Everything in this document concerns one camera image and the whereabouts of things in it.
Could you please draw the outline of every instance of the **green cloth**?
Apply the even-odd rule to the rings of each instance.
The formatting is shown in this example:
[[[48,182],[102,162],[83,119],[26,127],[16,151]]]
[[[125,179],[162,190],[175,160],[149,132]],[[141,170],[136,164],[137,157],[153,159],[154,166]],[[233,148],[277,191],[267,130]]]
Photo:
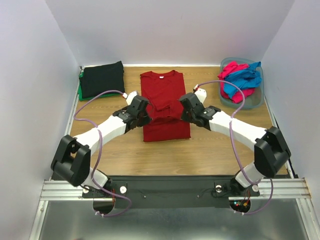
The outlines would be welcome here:
[[[84,74],[84,72],[82,71],[79,75],[79,78],[82,78],[83,74]],[[94,97],[82,98],[82,90],[81,90],[80,84],[79,84],[79,88],[78,88],[78,94],[79,94],[79,101],[85,101],[85,100],[90,100],[90,99],[94,98]],[[99,98],[106,98],[106,97],[111,97],[111,96],[115,96],[115,95],[120,95],[120,93],[107,93],[107,94],[103,94]]]

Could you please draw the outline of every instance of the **folded black shirt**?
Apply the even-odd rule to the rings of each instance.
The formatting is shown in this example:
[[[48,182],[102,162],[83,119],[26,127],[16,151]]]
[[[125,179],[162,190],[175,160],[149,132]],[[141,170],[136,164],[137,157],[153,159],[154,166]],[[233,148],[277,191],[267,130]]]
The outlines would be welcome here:
[[[79,77],[82,98],[92,98],[107,90],[125,92],[124,66],[121,61],[102,66],[86,67]]]

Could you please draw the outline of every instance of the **cable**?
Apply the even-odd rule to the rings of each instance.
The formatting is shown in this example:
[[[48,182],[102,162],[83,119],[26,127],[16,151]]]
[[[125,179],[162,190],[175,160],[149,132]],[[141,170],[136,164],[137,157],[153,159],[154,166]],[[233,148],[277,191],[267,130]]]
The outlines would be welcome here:
[[[232,113],[232,115],[231,115],[231,120],[230,120],[230,123],[229,123],[230,139],[231,139],[231,145],[232,145],[232,149],[233,149],[233,152],[234,152],[235,159],[236,159],[236,161],[237,161],[237,163],[238,163],[238,165],[239,165],[239,168],[240,168],[243,176],[245,177],[245,179],[246,179],[251,185],[256,185],[256,184],[258,184],[258,183],[260,182],[260,180],[257,181],[257,182],[252,182],[252,181],[249,179],[248,175],[246,174],[246,172],[245,172],[245,170],[244,170],[244,167],[242,166],[242,164],[241,164],[241,162],[240,162],[240,158],[239,158],[239,155],[238,155],[238,152],[237,152],[237,149],[236,149],[236,145],[235,145],[234,131],[232,130],[232,120],[233,120],[234,116],[237,114],[237,112],[239,112],[240,109],[242,109],[243,106],[245,105],[246,97],[245,97],[244,93],[241,91],[241,89],[240,89],[238,86],[234,85],[234,84],[231,83],[231,82],[225,81],[225,80],[213,80],[213,81],[203,82],[203,83],[200,83],[200,84],[196,85],[196,89],[198,89],[198,88],[199,88],[200,86],[202,86],[202,85],[211,84],[211,83],[225,83],[225,84],[229,84],[229,85],[235,87],[235,88],[240,92],[240,94],[241,94],[241,96],[242,96],[242,102],[241,102],[240,106],[239,106],[239,107]],[[270,197],[269,197],[268,201],[266,202],[266,204],[265,204],[263,207],[259,208],[258,210],[255,210],[255,211],[253,211],[253,212],[246,212],[246,213],[242,212],[243,215],[252,215],[252,214],[258,213],[258,212],[260,212],[261,210],[263,210],[266,206],[268,206],[268,205],[270,204],[271,199],[272,199],[272,196],[273,196],[273,194],[274,194],[274,182],[272,181],[271,178],[270,178],[270,183],[271,183],[271,193],[270,193]]]
[[[121,212],[118,212],[118,213],[114,213],[114,214],[103,214],[103,213],[100,213],[99,211],[96,211],[95,214],[96,215],[100,215],[102,216],[103,218],[105,217],[115,217],[115,216],[119,216],[121,214],[124,214],[126,211],[128,211],[130,209],[130,207],[132,206],[132,201],[130,198],[126,197],[126,196],[122,196],[122,195],[119,195],[119,194],[116,194],[116,193],[113,193],[112,191],[108,191],[107,189],[103,188],[102,186],[100,186],[97,181],[95,180],[95,171],[97,170],[97,167],[100,163],[100,159],[101,159],[101,155],[102,155],[102,147],[103,147],[103,137],[102,137],[102,133],[101,131],[98,129],[98,125],[91,121],[90,119],[87,119],[87,118],[77,118],[77,114],[84,108],[86,107],[88,104],[90,104],[92,101],[96,100],[97,98],[99,98],[101,95],[104,95],[104,94],[108,94],[108,93],[119,93],[121,95],[123,95],[124,93],[121,92],[121,91],[118,91],[118,90],[108,90],[108,91],[104,91],[102,93],[100,93],[99,95],[95,96],[94,98],[92,98],[91,100],[89,100],[88,102],[86,102],[82,107],[80,107],[74,114],[73,116],[73,119],[76,120],[76,121],[85,121],[85,122],[88,122],[90,124],[92,124],[95,128],[97,128],[97,131],[99,133],[99,152],[98,152],[98,157],[96,159],[96,163],[93,167],[93,170],[92,170],[92,173],[91,173],[91,179],[93,181],[93,183],[99,188],[101,189],[102,191],[104,191],[105,193],[111,195],[111,196],[114,196],[114,197],[117,197],[117,198],[121,198],[121,199],[124,199],[124,200],[127,200],[129,203],[128,203],[128,206]]]
[[[244,199],[241,201],[241,204],[246,200],[246,197],[247,197],[247,194],[248,194],[248,199],[247,201],[245,202],[245,204],[247,204],[250,200],[250,191],[248,189],[248,191],[246,191],[245,195],[244,195]]]
[[[112,206],[115,206],[115,203],[116,203],[116,198],[115,198],[115,196],[112,196]]]
[[[261,208],[255,210],[255,211],[251,211],[251,212],[239,212],[239,211],[238,211],[238,213],[240,213],[240,214],[242,214],[242,215],[252,215],[252,214],[256,214],[256,213],[262,211],[263,209],[265,209],[266,206],[268,206],[268,205],[270,204],[271,199],[272,199],[272,196],[274,195],[274,181],[272,181],[271,178],[270,178],[270,183],[271,183],[270,197],[269,197],[268,201],[266,202],[266,204],[265,204],[264,206],[262,206]]]

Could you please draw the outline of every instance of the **red t-shirt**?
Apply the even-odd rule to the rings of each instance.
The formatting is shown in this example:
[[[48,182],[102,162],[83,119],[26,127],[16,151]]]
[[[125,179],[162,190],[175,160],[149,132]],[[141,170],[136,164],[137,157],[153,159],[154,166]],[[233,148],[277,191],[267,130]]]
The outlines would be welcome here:
[[[148,71],[140,75],[141,94],[149,99],[146,108],[151,123],[143,126],[143,141],[156,142],[190,138],[190,124],[182,121],[179,98],[186,94],[184,76],[172,70],[167,73]]]

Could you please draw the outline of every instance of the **folded t-shirt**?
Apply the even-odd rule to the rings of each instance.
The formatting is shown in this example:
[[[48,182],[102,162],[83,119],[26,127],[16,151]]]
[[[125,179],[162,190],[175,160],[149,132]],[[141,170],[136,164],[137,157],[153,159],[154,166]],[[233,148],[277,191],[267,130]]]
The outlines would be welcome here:
[[[147,112],[152,122],[143,126],[143,140],[156,142],[190,138],[190,124],[181,120],[179,98],[186,94],[183,74],[148,71],[140,75],[141,94],[149,99]]]
[[[86,67],[79,80],[83,99],[93,98],[108,90],[125,92],[124,66],[121,61]]]

